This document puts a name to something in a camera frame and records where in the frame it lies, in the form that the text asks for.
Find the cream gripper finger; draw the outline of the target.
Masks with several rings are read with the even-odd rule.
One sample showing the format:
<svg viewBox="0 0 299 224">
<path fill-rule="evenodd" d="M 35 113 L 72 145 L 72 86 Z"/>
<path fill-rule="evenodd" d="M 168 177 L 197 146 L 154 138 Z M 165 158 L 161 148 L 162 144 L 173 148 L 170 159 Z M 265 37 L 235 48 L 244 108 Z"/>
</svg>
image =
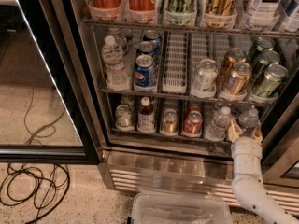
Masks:
<svg viewBox="0 0 299 224">
<path fill-rule="evenodd" d="M 242 130 L 237 124 L 235 119 L 231 119 L 230 125 L 227 130 L 227 139 L 231 142 L 234 142 L 242 134 Z"/>
<path fill-rule="evenodd" d="M 257 125 L 253 131 L 251 132 L 251 137 L 256 140 L 259 143 L 262 143 L 263 141 L 263 134 L 262 134 L 262 129 L 260 125 Z"/>
</svg>

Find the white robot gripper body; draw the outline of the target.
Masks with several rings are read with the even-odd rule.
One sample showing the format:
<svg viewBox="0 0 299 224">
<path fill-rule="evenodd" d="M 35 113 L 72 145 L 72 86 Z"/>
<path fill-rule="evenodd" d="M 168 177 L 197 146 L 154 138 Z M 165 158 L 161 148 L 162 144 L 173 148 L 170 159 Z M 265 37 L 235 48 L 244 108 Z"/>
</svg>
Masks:
<svg viewBox="0 0 299 224">
<path fill-rule="evenodd" d="M 231 145 L 234 175 L 261 175 L 262 146 L 253 138 L 242 136 Z"/>
</svg>

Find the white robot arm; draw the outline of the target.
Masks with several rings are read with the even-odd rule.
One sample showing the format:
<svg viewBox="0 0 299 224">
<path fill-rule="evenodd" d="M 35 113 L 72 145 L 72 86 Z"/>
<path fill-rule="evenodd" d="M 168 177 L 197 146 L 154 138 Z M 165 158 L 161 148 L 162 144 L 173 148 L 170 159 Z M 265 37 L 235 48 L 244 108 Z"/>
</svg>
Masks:
<svg viewBox="0 0 299 224">
<path fill-rule="evenodd" d="M 262 173 L 262 145 L 252 137 L 242 136 L 231 145 L 234 179 L 231 187 L 235 198 L 246 210 L 262 217 L 268 224 L 299 224 L 299 220 L 283 209 L 264 187 L 263 180 L 276 177 L 283 186 L 298 184 L 284 175 L 298 163 L 299 120 L 284 133 L 278 145 L 264 160 L 268 169 Z"/>
</svg>

